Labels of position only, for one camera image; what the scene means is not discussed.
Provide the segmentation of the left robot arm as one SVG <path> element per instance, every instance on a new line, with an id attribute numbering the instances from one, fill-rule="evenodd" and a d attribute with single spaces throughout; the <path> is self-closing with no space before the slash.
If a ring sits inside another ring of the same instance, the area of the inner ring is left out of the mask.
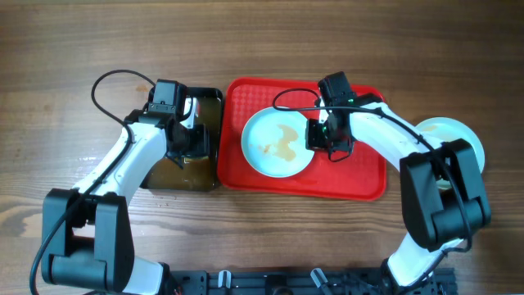
<path id="1" fill-rule="evenodd" d="M 92 293 L 178 294 L 165 263 L 135 255 L 128 206 L 157 162 L 183 167 L 210 155 L 204 125 L 188 125 L 197 100 L 174 80 L 154 83 L 147 105 L 120 120 L 122 134 L 95 170 L 70 189 L 52 189 L 43 202 L 43 240 L 29 276 Z"/>

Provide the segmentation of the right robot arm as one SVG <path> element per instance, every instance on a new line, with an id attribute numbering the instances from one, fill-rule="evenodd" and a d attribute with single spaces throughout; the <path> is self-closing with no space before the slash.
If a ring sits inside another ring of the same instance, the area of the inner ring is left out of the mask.
<path id="1" fill-rule="evenodd" d="M 346 75 L 321 79 L 314 107 L 324 120 L 309 120 L 309 150 L 349 157 L 365 143 L 400 173 L 407 234 L 383 264 L 384 291 L 408 293 L 431 278 L 450 252 L 468 252 L 472 236 L 491 222 L 477 156 L 465 139 L 444 141 L 417 130 L 377 95 L 358 95 Z"/>

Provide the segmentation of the white plate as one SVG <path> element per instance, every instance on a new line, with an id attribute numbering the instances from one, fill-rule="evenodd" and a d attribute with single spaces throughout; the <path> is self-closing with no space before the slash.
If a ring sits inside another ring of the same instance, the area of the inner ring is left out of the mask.
<path id="1" fill-rule="evenodd" d="M 475 152 L 480 172 L 483 172 L 486 155 L 481 140 L 464 123 L 447 117 L 433 117 L 420 122 L 415 128 L 424 135 L 444 142 L 452 142 L 460 138 L 466 140 Z"/>
<path id="2" fill-rule="evenodd" d="M 241 149 L 248 164 L 272 178 L 299 174 L 313 160 L 314 151 L 305 147 L 307 119 L 298 111 L 267 107 L 245 124 Z"/>

